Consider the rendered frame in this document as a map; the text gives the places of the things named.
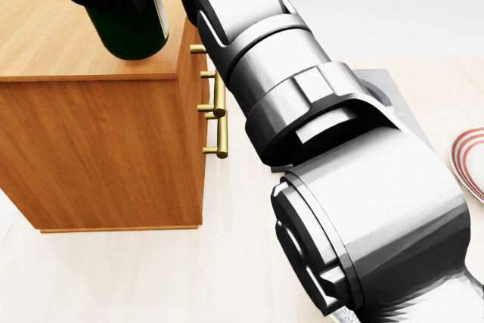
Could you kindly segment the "white plate with red rings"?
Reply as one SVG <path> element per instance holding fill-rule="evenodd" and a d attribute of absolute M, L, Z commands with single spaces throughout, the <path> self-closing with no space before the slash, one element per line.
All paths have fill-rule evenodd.
<path fill-rule="evenodd" d="M 484 126 L 464 130 L 455 136 L 448 158 L 463 186 L 484 204 Z"/>

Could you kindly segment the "wooden cabinet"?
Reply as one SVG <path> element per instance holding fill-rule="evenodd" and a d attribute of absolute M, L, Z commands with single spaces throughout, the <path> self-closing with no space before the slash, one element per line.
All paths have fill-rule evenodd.
<path fill-rule="evenodd" d="M 196 228 L 206 58 L 180 0 L 142 61 L 101 43 L 70 0 L 0 0 L 0 189 L 47 232 Z"/>

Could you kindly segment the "dark green wine bottle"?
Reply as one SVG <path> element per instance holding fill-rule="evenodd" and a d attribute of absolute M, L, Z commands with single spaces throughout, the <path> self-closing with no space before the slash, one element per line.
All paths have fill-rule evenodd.
<path fill-rule="evenodd" d="M 71 0 L 85 7 L 104 47 L 123 60 L 156 54 L 169 36 L 162 0 Z"/>

